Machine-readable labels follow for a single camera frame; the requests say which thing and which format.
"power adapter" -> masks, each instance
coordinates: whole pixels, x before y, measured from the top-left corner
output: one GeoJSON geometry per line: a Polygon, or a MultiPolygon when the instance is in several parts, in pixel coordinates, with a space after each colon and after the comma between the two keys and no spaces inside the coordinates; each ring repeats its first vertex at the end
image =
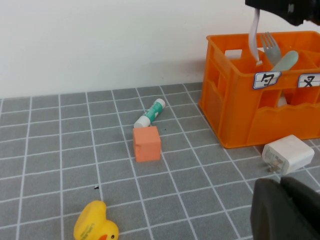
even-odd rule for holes
{"type": "Polygon", "coordinates": [[[264,146],[262,159],[270,166],[270,172],[287,175],[311,163],[315,151],[297,138],[289,135],[264,146]]]}

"orange block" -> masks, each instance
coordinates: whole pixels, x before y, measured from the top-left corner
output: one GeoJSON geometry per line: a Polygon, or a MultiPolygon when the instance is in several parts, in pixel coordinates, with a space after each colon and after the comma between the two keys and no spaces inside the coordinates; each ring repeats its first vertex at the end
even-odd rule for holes
{"type": "Polygon", "coordinates": [[[160,160],[161,139],[157,127],[134,128],[133,149],[137,162],[160,160]]]}

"white glue stick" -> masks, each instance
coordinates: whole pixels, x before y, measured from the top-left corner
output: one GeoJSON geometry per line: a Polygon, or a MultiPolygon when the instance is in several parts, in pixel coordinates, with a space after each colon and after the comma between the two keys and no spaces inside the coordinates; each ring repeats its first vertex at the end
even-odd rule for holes
{"type": "Polygon", "coordinates": [[[156,119],[158,114],[162,112],[164,107],[166,106],[165,101],[163,101],[161,98],[158,98],[154,101],[152,106],[145,111],[145,113],[139,117],[139,119],[134,123],[134,128],[145,128],[149,127],[150,124],[156,119]]]}

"white cable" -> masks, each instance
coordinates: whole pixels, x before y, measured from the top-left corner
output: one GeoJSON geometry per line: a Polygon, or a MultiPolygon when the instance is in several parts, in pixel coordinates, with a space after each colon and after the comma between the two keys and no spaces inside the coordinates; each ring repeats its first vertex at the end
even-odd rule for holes
{"type": "Polygon", "coordinates": [[[257,62],[260,61],[258,47],[257,47],[257,30],[258,30],[259,18],[260,18],[260,9],[255,9],[253,22],[249,32],[249,49],[252,56],[255,58],[257,62]]]}

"yellow rubber duck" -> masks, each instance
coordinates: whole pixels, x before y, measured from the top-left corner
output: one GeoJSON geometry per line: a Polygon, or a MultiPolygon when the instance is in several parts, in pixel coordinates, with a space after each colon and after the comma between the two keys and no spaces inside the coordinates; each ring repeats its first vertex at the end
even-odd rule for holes
{"type": "Polygon", "coordinates": [[[74,226],[75,240],[118,240],[119,229],[106,215],[103,201],[92,201],[85,206],[74,226]]]}

